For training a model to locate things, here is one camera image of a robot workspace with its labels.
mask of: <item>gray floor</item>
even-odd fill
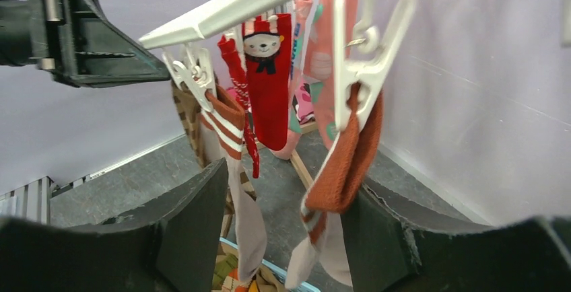
[[[298,153],[308,171],[315,176],[327,151],[318,133],[313,132],[302,137]],[[261,174],[258,179],[253,179],[253,184],[269,236],[266,259],[282,268],[287,268],[291,251],[304,238],[299,205],[305,188],[290,162],[275,158],[266,149],[261,150],[260,156]],[[252,163],[249,156],[244,157],[244,165],[251,172]],[[101,222],[146,203],[187,181],[198,172],[199,167],[186,138],[179,139],[54,197],[51,201],[52,224],[70,227]],[[369,176],[425,207],[466,219],[380,153],[370,168]],[[232,234],[228,237],[235,241],[234,238]],[[331,279],[319,265],[308,281],[324,292],[352,291],[351,288]]]

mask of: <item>sock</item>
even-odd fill
[[[252,279],[262,263],[267,234],[260,207],[240,185],[245,112],[222,87],[217,87],[217,94],[217,98],[207,94],[214,111],[201,111],[201,132],[204,133],[205,144],[209,143],[206,147],[209,158],[226,158],[228,186],[236,218],[238,280],[246,282]]]
[[[246,81],[246,71],[242,64],[242,58],[240,58],[236,50],[236,42],[234,40],[226,40],[226,37],[222,36],[222,39],[218,42],[218,47],[220,48],[220,52],[222,52],[223,60],[228,66],[230,79],[234,84],[234,91],[238,94],[238,103],[242,106],[244,111],[247,111],[248,108],[250,108],[248,82]],[[260,174],[260,155],[258,154],[258,146],[256,145],[252,127],[250,126],[250,120],[246,114],[244,114],[244,120],[246,122],[244,128],[246,148],[254,162],[252,176],[257,179]]]
[[[313,85],[313,83],[307,83],[305,81],[305,77],[303,77],[302,85],[296,89],[294,107],[300,124],[305,124],[306,122],[315,119],[313,103],[311,101],[311,85]]]
[[[381,94],[364,129],[359,131],[356,116],[359,87],[358,84],[351,86],[348,101],[351,116],[347,127],[335,137],[314,183],[302,200],[302,222],[308,237],[292,253],[286,289],[293,289],[307,280],[317,261],[335,280],[352,285],[339,215],[349,209],[358,193],[376,155],[382,126]]]
[[[172,99],[176,106],[176,111],[178,112],[178,117],[180,118],[180,123],[184,127],[184,132],[187,134],[187,138],[189,143],[191,144],[191,148],[195,152],[197,157],[197,162],[200,168],[205,168],[208,164],[210,164],[210,159],[207,157],[206,149],[208,147],[212,147],[212,142],[208,140],[208,138],[204,138],[205,135],[208,136],[209,133],[204,134],[204,132],[200,131],[200,105],[198,101],[196,101],[195,97],[192,93],[183,86],[185,91],[181,91],[176,87],[174,82],[171,82],[171,89],[172,89]],[[218,141],[215,139],[213,142],[213,146],[219,146]],[[254,200],[257,199],[256,191],[254,190],[254,186],[252,186],[252,182],[248,179],[248,175],[246,174],[246,170],[242,166],[240,171],[240,183],[242,188],[246,193]],[[226,194],[226,208],[224,212],[224,220],[222,223],[222,230],[220,235],[222,237],[226,237],[228,235],[228,231],[230,230],[230,224],[232,223],[232,216],[234,214],[234,203],[232,201],[232,195],[230,194],[230,190]]]
[[[353,37],[353,26],[357,20],[359,0],[345,0],[346,31],[345,37],[349,42]],[[349,56],[350,48],[345,55]],[[304,74],[309,83],[321,81],[323,88],[316,97],[311,93],[315,122],[323,143],[330,149],[335,138],[331,129],[335,128],[333,111],[333,0],[319,0],[314,21],[311,26],[310,38],[307,44]]]
[[[280,150],[288,136],[288,83],[292,55],[290,14],[243,23],[246,78],[258,141]]]
[[[294,27],[294,37],[292,42],[292,66],[290,68],[290,88],[289,94],[290,97],[288,99],[289,103],[292,103],[294,99],[295,93],[297,88],[300,85],[302,80],[302,50],[304,46],[304,39],[305,39],[305,23],[307,21],[307,17],[311,11],[311,7],[313,6],[313,0],[294,0],[296,4],[296,25]],[[283,149],[279,151],[270,150],[274,156],[280,159],[289,159],[292,156],[292,152],[298,146],[298,142],[300,141],[301,137],[301,127],[300,121],[296,116],[296,110],[293,105],[289,105],[290,110],[290,119],[289,119],[289,127],[288,127],[288,137],[286,139],[286,144]]]
[[[173,81],[170,82],[172,89],[172,99],[180,118],[180,123],[187,134],[191,148],[195,152],[198,165],[201,169],[205,168],[210,161],[204,153],[204,145],[199,131],[200,105],[190,90],[181,91],[176,87]]]

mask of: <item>wooden stick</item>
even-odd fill
[[[309,132],[315,131],[317,129],[317,123],[307,122],[301,126],[302,134],[307,134]]]
[[[290,161],[291,161],[292,165],[294,166],[294,169],[298,173],[300,180],[302,181],[303,185],[305,186],[305,189],[309,189],[309,187],[313,183],[313,178],[312,178],[311,174],[309,174],[309,171],[305,167],[305,164],[303,163],[302,158],[300,157],[300,155],[298,154],[298,152],[296,150],[294,150],[292,152],[292,157],[290,158]]]

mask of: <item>pink sock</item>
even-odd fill
[[[302,50],[305,35],[305,23],[311,7],[313,6],[313,0],[294,0],[296,4],[296,22],[294,26],[294,37],[292,42],[292,66],[291,66],[291,79],[289,88],[289,103],[294,99],[297,88],[302,80],[301,71],[301,61],[302,61]],[[299,120],[295,114],[294,107],[290,105],[290,126],[288,129],[288,137],[285,146],[279,151],[271,151],[274,156],[280,159],[289,159],[292,156],[292,152],[296,149],[298,142],[301,137],[301,128]]]
[[[307,83],[306,78],[302,80],[302,84],[296,89],[294,97],[294,107],[296,109],[296,116],[300,124],[305,124],[310,120],[315,119],[313,113],[313,103],[311,102],[310,84]]]
[[[347,41],[352,38],[358,1],[346,0]],[[333,0],[319,0],[306,51],[304,74],[314,79],[310,79],[310,83],[311,81],[323,83],[321,91],[317,94],[312,92],[311,96],[317,129],[325,147],[330,149],[336,133],[333,109]]]

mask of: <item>clothespin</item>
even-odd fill
[[[238,52],[238,56],[240,57],[240,65],[242,65],[242,69],[246,71],[246,57],[244,56],[244,37],[242,35],[242,26],[234,26],[229,30],[224,32],[224,37],[226,40],[234,40],[236,44],[236,52]]]
[[[183,44],[181,52],[182,62],[174,60],[170,52],[163,48],[162,58],[174,84],[182,90],[182,83],[184,83],[200,107],[204,111],[212,112],[212,103],[206,98],[207,91],[216,96],[216,82],[210,52],[206,48],[195,50],[188,43]]]
[[[353,40],[345,40],[345,0],[333,0],[333,67],[335,76],[335,124],[343,131],[351,110],[347,106],[350,87],[361,83],[357,118],[362,130],[376,102],[382,85],[404,39],[416,10],[416,0],[399,0],[391,20],[380,39],[380,32],[372,25],[374,0],[364,0],[361,20],[355,24]],[[358,45],[361,53],[374,53],[370,61],[345,58],[348,46]]]

